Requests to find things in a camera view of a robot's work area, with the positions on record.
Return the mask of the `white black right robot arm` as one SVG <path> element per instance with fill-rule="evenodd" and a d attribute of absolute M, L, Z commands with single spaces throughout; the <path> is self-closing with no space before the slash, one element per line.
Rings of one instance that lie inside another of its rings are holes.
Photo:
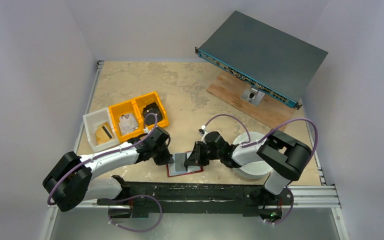
<path fill-rule="evenodd" d="M 192 166 L 207 166 L 212 160 L 219 160 L 228 168 L 240 168 L 254 162 L 265 162 L 272 168 L 260 196 L 268 204 L 280 198 L 283 189 L 298 181 L 313 152 L 305 143 L 290 135 L 275 130 L 264 136 L 262 142 L 254 141 L 251 146 L 230 144 L 217 131 L 205 133 L 196 141 L 191 152 L 180 162 L 187 169 Z"/>

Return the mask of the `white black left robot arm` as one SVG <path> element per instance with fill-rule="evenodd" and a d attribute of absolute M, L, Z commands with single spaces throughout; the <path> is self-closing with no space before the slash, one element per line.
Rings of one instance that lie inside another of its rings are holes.
<path fill-rule="evenodd" d="M 42 182 L 48 192 L 47 204 L 67 212 L 87 200 L 108 199 L 118 205 L 126 203 L 129 191 L 119 176 L 100 179 L 101 175 L 120 167 L 153 159 L 162 166 L 172 160 L 166 144 L 170 134 L 156 127 L 143 138 L 134 137 L 119 146 L 94 154 L 65 153 Z"/>

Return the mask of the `gold card with black stripe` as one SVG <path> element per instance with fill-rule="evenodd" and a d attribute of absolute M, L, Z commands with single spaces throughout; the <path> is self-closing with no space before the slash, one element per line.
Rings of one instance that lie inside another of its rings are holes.
<path fill-rule="evenodd" d="M 94 135 L 97 145 L 102 145 L 115 139 L 109 122 L 98 125 Z"/>

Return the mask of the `red leather card holder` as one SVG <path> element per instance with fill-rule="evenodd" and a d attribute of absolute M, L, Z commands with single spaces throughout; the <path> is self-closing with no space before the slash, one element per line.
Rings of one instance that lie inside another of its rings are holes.
<path fill-rule="evenodd" d="M 167 176 L 176 177 L 203 172 L 204 169 L 202 166 L 185 166 L 185 162 L 191 153 L 191 151 L 174 153 L 166 165 Z"/>

